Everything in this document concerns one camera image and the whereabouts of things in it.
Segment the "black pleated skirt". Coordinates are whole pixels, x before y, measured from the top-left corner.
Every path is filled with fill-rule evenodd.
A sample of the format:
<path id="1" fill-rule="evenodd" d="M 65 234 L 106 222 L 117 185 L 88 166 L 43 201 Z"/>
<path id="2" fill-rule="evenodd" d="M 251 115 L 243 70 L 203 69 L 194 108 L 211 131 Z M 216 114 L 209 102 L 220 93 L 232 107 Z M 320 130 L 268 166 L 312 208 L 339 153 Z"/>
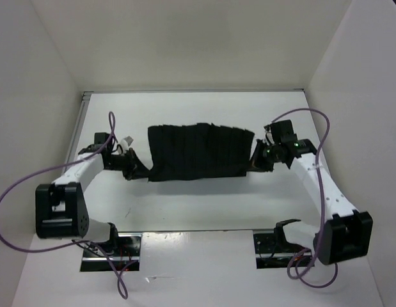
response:
<path id="1" fill-rule="evenodd" d="M 209 123 L 148 128 L 151 182 L 244 177 L 254 133 Z"/>

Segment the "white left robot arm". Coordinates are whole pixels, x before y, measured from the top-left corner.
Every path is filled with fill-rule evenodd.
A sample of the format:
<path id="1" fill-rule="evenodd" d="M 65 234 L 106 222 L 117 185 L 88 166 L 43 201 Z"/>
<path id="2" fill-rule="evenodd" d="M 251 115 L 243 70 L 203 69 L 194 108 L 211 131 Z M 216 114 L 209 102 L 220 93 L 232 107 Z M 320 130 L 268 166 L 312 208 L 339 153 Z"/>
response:
<path id="1" fill-rule="evenodd" d="M 147 177 L 148 168 L 131 148 L 132 142 L 130 136 L 117 142 L 114 136 L 98 132 L 94 142 L 79 151 L 62 176 L 36 188 L 35 226 L 39 238 L 85 240 L 97 244 L 108 256 L 119 251 L 116 226 L 89 217 L 84 192 L 104 170 L 120 171 L 127 180 Z"/>

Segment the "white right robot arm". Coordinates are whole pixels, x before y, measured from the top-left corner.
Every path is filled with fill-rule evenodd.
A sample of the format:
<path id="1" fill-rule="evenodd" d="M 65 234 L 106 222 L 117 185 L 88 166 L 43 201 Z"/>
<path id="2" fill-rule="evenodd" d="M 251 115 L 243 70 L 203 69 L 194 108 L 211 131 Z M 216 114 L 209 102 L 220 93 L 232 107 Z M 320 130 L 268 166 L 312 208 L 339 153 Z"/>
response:
<path id="1" fill-rule="evenodd" d="M 296 174 L 320 215 L 317 227 L 300 219 L 276 223 L 273 236 L 276 249 L 309 249 L 323 265 L 367 255 L 372 216 L 360 212 L 344 196 L 322 165 L 316 147 L 309 139 L 298 139 L 290 120 L 265 126 L 265 139 L 257 140 L 250 162 L 251 170 L 257 172 L 272 172 L 277 163 L 286 165 Z"/>

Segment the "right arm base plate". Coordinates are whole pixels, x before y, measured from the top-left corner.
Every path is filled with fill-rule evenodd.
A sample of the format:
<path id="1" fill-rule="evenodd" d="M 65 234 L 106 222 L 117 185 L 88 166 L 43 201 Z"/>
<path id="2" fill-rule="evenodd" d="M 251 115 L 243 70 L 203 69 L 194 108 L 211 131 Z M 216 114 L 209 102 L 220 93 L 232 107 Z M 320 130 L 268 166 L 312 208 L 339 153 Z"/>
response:
<path id="1" fill-rule="evenodd" d="M 288 265 L 290 259 L 303 247 L 278 245 L 273 229 L 254 230 L 253 244 L 257 269 L 277 269 Z"/>

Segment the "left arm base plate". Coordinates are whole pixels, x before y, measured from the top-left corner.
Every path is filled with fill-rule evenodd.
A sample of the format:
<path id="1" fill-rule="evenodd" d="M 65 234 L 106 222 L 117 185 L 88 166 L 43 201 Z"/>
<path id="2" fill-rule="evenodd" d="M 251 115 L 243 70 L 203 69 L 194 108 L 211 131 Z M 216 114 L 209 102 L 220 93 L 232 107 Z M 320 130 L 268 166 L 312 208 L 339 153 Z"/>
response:
<path id="1" fill-rule="evenodd" d="M 108 259 L 118 271 L 139 271 L 142 233 L 120 232 L 114 248 L 100 244 L 105 251 L 93 244 L 82 244 L 81 272 L 112 272 Z"/>

